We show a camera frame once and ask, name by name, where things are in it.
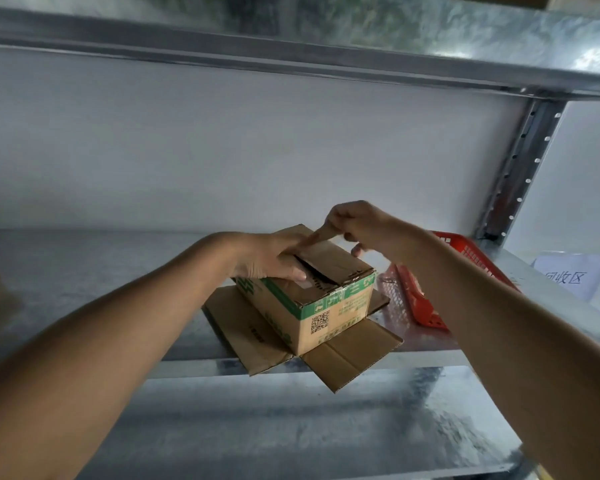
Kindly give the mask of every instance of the white paper sign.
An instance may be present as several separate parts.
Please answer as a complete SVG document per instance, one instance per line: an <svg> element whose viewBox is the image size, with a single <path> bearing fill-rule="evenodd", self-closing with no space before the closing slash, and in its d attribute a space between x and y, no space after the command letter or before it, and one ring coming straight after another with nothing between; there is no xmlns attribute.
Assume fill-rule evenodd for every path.
<svg viewBox="0 0 600 480"><path fill-rule="evenodd" d="M600 284L599 254L545 253L533 267L584 301L593 298Z"/></svg>

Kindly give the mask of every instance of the metal shelving unit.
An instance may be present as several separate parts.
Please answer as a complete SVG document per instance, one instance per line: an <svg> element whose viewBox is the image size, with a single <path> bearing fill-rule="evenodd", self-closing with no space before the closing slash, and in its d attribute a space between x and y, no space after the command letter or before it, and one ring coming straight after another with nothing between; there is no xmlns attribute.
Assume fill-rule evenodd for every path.
<svg viewBox="0 0 600 480"><path fill-rule="evenodd" d="M500 248L564 104L600 100L600 20L462 0L214 3L211 28L186 17L151 24L0 7L0 48L527 98L475 236L522 292L600 341L599 312ZM375 18L361 16L370 9ZM0 357L199 238L0 231L0 277L22 304L0 334ZM405 343L337 395L299 359L248 378L195 314L81 478L422 478L515 468L520 440L455 340L401 315L391 276L381 285L393 304L373 319Z"/></svg>

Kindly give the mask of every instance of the person's left arm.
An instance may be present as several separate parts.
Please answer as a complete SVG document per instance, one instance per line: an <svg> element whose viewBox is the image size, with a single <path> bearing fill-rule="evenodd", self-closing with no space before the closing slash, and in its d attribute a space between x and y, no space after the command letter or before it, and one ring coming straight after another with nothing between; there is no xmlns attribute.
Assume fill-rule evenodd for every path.
<svg viewBox="0 0 600 480"><path fill-rule="evenodd" d="M291 260L279 256L299 240L277 234L206 237L0 362L0 478L74 478L225 279L303 279Z"/></svg>

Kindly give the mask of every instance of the forearm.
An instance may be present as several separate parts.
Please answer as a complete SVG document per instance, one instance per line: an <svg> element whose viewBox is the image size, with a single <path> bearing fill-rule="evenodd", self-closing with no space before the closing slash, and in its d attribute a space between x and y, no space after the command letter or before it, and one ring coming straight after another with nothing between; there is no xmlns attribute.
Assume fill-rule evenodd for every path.
<svg viewBox="0 0 600 480"><path fill-rule="evenodd" d="M221 239L200 242L0 363L0 477L75 476L234 266ZM8 461L13 451L17 461Z"/></svg>
<svg viewBox="0 0 600 480"><path fill-rule="evenodd" d="M529 452L558 480L600 476L600 346L430 233L400 234L392 259L417 276Z"/></svg>

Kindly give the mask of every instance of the wall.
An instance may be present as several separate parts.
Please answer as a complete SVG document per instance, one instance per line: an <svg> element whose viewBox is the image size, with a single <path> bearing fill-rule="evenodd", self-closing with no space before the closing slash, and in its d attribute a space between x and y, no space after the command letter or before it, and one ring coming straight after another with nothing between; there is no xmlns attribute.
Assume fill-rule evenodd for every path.
<svg viewBox="0 0 600 480"><path fill-rule="evenodd" d="M569 103L505 248L600 253L600 102ZM600 288L592 300L600 309Z"/></svg>
<svg viewBox="0 0 600 480"><path fill-rule="evenodd" d="M0 228L274 230L368 199L469 233L523 105L0 49Z"/></svg>

